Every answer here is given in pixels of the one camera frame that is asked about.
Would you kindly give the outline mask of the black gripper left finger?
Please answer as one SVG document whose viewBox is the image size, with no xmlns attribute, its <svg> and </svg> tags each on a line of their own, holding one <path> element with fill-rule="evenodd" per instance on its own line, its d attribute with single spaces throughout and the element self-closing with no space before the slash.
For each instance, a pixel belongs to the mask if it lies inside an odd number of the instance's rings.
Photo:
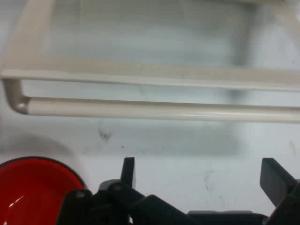
<svg viewBox="0 0 300 225">
<path fill-rule="evenodd" d="M 101 183 L 98 192 L 69 192 L 61 205 L 59 225 L 193 225 L 195 221 L 155 195 L 133 188 L 135 159 L 126 157 L 121 176 Z"/>
</svg>

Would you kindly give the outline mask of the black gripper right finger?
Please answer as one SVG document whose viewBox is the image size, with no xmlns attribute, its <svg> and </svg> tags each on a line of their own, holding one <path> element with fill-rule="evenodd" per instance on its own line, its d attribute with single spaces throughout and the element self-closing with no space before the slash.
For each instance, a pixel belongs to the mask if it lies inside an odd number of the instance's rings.
<svg viewBox="0 0 300 225">
<path fill-rule="evenodd" d="M 260 186 L 275 210 L 267 225 L 298 225 L 300 223 L 300 181 L 273 158 L 263 158 Z"/>
</svg>

